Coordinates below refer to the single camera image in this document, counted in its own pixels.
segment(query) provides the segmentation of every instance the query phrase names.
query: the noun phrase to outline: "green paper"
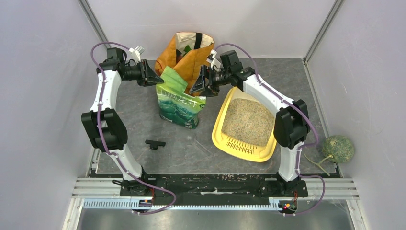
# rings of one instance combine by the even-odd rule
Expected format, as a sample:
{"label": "green paper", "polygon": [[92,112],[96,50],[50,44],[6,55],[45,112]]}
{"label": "green paper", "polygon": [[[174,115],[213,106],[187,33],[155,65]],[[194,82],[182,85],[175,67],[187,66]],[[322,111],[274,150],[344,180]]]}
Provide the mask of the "green paper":
{"label": "green paper", "polygon": [[195,129],[198,113],[206,105],[206,97],[193,97],[184,93],[187,82],[172,68],[166,66],[161,74],[165,83],[157,84],[159,114],[162,119]]}
{"label": "green paper", "polygon": [[191,50],[192,50],[192,49],[190,48],[190,46],[187,45],[187,46],[183,49],[183,51],[185,52],[184,56],[185,56],[189,51],[191,51]]}

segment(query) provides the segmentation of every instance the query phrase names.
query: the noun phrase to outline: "orange bag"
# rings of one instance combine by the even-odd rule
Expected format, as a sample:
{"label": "orange bag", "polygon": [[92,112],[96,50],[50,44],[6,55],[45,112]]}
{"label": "orange bag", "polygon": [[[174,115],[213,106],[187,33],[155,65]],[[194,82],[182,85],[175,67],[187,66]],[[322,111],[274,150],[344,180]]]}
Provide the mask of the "orange bag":
{"label": "orange bag", "polygon": [[208,65],[207,56],[214,49],[214,39],[195,32],[178,32],[159,55],[155,72],[160,76],[166,66],[174,69],[186,82],[186,94],[199,77],[202,65]]}

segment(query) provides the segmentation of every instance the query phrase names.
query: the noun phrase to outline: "gray floor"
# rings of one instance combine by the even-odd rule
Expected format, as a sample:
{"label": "gray floor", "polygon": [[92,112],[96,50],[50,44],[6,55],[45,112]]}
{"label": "gray floor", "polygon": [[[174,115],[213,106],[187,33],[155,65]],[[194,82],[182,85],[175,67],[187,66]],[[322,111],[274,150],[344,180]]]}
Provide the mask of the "gray floor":
{"label": "gray floor", "polygon": [[[249,60],[243,65],[253,66]],[[310,120],[318,131],[320,141],[325,139],[320,118],[310,86],[299,58],[256,59],[259,74],[281,93],[295,100],[303,99],[308,106]],[[189,130],[159,117],[155,87],[139,87],[134,81],[125,81],[117,95],[116,110],[128,130],[128,146],[135,159],[150,174],[193,174],[193,173],[276,173],[280,162],[280,148],[277,146],[271,159],[257,163],[238,159],[216,148],[211,133],[220,107],[231,86],[223,86],[220,95],[208,98],[206,107],[200,112],[200,123],[195,130]],[[314,141],[313,133],[307,142]],[[165,141],[166,146],[151,150],[146,139]],[[313,161],[323,159],[320,145],[304,149]],[[335,173],[335,164],[323,163],[329,173]],[[302,154],[302,173],[323,173]],[[102,154],[97,173],[120,173],[114,162]]]}
{"label": "gray floor", "polygon": [[[314,202],[299,201],[299,211]],[[325,200],[306,215],[283,217],[277,211],[165,210],[137,216],[123,209],[83,209],[78,230],[353,230],[344,200]]]}

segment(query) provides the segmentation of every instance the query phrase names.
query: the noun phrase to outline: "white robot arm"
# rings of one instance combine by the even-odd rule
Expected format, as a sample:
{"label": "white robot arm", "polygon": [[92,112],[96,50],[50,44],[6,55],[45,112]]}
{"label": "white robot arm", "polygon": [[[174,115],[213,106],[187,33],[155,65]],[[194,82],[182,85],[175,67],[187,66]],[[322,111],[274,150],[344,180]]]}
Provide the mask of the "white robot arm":
{"label": "white robot arm", "polygon": [[[96,114],[101,104],[101,120],[105,122],[102,130],[106,144],[111,151],[109,156],[119,167],[123,179],[131,181],[133,177],[130,174],[139,178],[143,174],[143,169],[127,147],[127,130],[115,111],[117,91],[122,81],[136,80],[140,86],[150,86],[162,83],[163,80],[153,72],[146,60],[141,60],[140,55],[144,51],[142,47],[131,48],[128,51],[134,60],[135,65],[133,66],[125,63],[123,56],[125,57],[126,54],[123,50],[107,49],[109,58],[100,64],[106,76],[105,80],[103,80],[103,74],[97,69],[99,86],[96,98],[90,112],[83,113],[81,120],[93,147],[106,152],[96,122]],[[105,82],[103,97],[102,101],[99,101],[103,81]]]}
{"label": "white robot arm", "polygon": [[269,109],[275,115],[274,135],[281,145],[278,176],[282,183],[289,187],[289,183],[294,184],[294,181],[299,179],[297,160],[300,159],[300,146],[304,144],[310,131],[309,125],[291,108],[291,105],[308,117],[306,103],[286,97],[266,83],[260,75],[256,75],[252,68],[243,68],[235,51],[228,51],[220,56],[224,68],[220,68],[220,62],[215,58],[216,54],[215,50],[211,51],[207,58],[210,68],[202,67],[201,75],[190,93],[201,92],[201,96],[217,96],[219,86],[231,84],[252,95]]}

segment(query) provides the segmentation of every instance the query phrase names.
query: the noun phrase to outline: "yellow litter tray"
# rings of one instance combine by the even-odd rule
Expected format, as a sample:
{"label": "yellow litter tray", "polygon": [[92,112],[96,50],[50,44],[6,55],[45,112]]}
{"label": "yellow litter tray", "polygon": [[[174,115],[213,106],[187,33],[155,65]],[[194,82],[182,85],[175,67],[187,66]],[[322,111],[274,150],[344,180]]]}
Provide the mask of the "yellow litter tray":
{"label": "yellow litter tray", "polygon": [[212,133],[213,143],[214,145],[216,145],[217,148],[221,149],[222,151],[232,156],[248,161],[255,162],[267,161],[272,156],[276,146],[276,140],[275,137],[273,136],[273,128],[271,136],[269,137],[266,146],[251,145],[246,142],[242,142],[237,139],[231,138],[221,132],[224,118],[226,117],[228,105],[233,99],[236,98],[243,98],[258,102],[254,97],[245,92],[242,92],[237,87],[230,89],[226,99],[223,102],[223,105],[221,106],[220,112],[218,113],[218,117],[213,128]]}

